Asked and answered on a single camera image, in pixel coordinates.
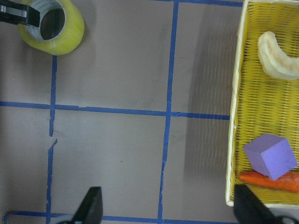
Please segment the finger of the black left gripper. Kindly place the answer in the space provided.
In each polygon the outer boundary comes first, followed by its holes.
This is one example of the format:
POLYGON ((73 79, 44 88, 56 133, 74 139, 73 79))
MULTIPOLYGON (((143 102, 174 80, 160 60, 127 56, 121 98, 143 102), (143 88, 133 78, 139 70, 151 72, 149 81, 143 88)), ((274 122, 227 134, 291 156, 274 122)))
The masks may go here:
POLYGON ((29 5, 1 3, 0 21, 14 25, 40 26, 40 12, 29 5))

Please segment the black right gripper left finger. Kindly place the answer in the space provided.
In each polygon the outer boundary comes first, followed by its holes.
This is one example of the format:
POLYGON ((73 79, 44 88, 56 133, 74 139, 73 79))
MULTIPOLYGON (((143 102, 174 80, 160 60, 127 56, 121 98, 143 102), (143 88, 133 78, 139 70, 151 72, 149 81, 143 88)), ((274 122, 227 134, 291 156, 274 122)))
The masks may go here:
POLYGON ((100 224, 103 217, 103 201, 101 187, 90 187, 71 224, 100 224))

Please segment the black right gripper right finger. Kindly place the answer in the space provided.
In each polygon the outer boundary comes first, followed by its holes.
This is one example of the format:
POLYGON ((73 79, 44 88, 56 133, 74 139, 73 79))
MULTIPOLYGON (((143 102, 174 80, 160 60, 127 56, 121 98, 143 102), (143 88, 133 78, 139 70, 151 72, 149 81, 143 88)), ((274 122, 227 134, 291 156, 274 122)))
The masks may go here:
POLYGON ((280 220, 259 200, 247 185, 235 185, 234 215, 240 224, 279 224, 280 220))

